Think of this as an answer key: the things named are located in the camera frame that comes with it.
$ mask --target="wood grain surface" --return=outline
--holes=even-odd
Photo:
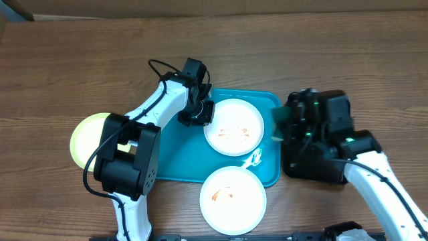
[[[426,0],[3,0],[36,15],[196,17],[218,15],[428,10]]]
[[[97,112],[124,114],[156,88],[149,58],[202,60],[219,88],[343,89],[401,183],[428,212],[428,12],[321,13],[8,23],[0,47],[0,240],[114,235],[111,201],[90,195],[69,151]],[[100,189],[100,184],[91,181]],[[156,234],[218,234],[199,209],[201,184],[157,181]],[[353,186],[281,175],[252,234],[319,231],[354,220],[381,231]]]
[[[6,21],[6,16],[2,12],[0,12],[0,44],[1,40],[3,39],[3,33],[5,32]]]

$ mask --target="black cable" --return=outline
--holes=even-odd
[[[424,237],[425,240],[428,240],[428,232],[423,229],[422,224],[417,219],[415,213],[413,213],[412,209],[410,208],[409,204],[406,202],[403,195],[401,195],[399,190],[389,181],[388,177],[385,177],[382,174],[380,174],[379,172],[373,170],[372,168],[370,168],[364,164],[358,163],[356,161],[347,161],[347,160],[342,160],[342,159],[327,159],[327,160],[357,165],[359,167],[362,167],[363,169],[366,169],[367,171],[370,171],[371,173],[375,174],[376,176],[378,176],[382,182],[385,182],[394,191],[395,195],[397,195],[397,197],[400,199],[401,203],[403,204],[403,206],[405,207],[405,209],[409,213],[410,217],[412,218],[412,220],[416,224],[416,227],[421,232],[422,237]]]
[[[162,64],[162,65],[164,65],[164,66],[166,66],[166,67],[170,67],[170,68],[172,68],[173,70],[175,70],[176,72],[178,72],[178,73],[180,73],[181,71],[179,70],[179,69],[177,69],[176,67],[174,67],[174,66],[172,66],[172,65],[169,65],[169,64],[167,64],[167,63],[165,63],[165,62],[162,62],[162,61],[159,61],[159,60],[154,60],[154,59],[149,59],[148,60],[148,65],[150,66],[150,68],[152,68],[152,70],[159,76],[159,78],[160,77],[162,77],[162,74],[161,73],[159,73],[159,71],[152,65],[152,62],[155,62],[155,63],[158,63],[158,64]]]
[[[326,129],[327,129],[327,125],[328,125],[328,120],[324,121],[321,125],[321,142],[325,142],[326,141]]]
[[[209,81],[211,80],[211,77],[210,77],[210,75],[209,75],[209,71],[207,70],[207,75],[208,75],[208,82],[207,82],[207,85],[209,84]]]
[[[303,147],[300,149],[300,151],[299,151],[299,157],[300,157],[300,155],[301,155],[301,154],[306,150],[306,148],[308,147],[308,145],[309,145],[310,141],[312,140],[312,138],[314,138],[315,132],[316,132],[316,125],[314,125],[314,126],[312,127],[312,130],[311,130],[311,132],[310,132],[310,136],[306,139],[305,144],[304,144],[304,145],[303,145]]]
[[[95,156],[97,156],[98,152],[109,142],[111,141],[116,135],[118,135],[119,133],[121,133],[126,127],[128,127],[128,125],[131,125],[131,123],[133,123],[134,121],[138,120],[139,118],[143,117],[144,115],[147,114],[148,111],[150,111],[153,107],[155,107],[159,101],[161,101],[162,97],[167,93],[167,83],[164,80],[161,80],[162,75],[159,73],[159,71],[157,71],[156,68],[153,67],[153,65],[151,64],[151,62],[156,62],[159,64],[163,64],[165,66],[168,66],[170,68],[172,68],[173,70],[175,70],[176,72],[179,72],[179,70],[177,70],[176,68],[172,67],[169,64],[166,64],[162,61],[159,60],[152,60],[150,59],[148,61],[148,65],[152,68],[152,70],[154,72],[156,72],[156,74],[159,76],[159,81],[163,83],[163,91],[162,94],[160,94],[160,96],[146,109],[144,109],[139,115],[137,115],[136,117],[130,119],[125,125],[121,126],[117,131],[115,131],[113,134],[111,134],[100,146],[97,147],[97,149],[95,149],[95,151],[92,153],[92,155],[89,157],[88,162],[85,165],[85,168],[83,170],[83,184],[86,188],[86,190],[88,190],[90,193],[97,195],[99,197],[106,197],[106,198],[110,198],[113,199],[114,201],[116,201],[119,204],[119,208],[120,208],[120,212],[122,214],[122,227],[123,227],[123,232],[124,235],[126,236],[126,240],[127,241],[131,241],[130,237],[129,237],[129,233],[128,233],[128,229],[126,228],[126,220],[125,220],[125,209],[124,209],[124,204],[122,203],[122,201],[120,201],[120,199],[118,197],[115,197],[113,195],[110,195],[108,193],[100,193],[98,191],[93,190],[89,184],[88,184],[88,170],[89,170],[89,166],[91,165],[91,162],[94,160]]]

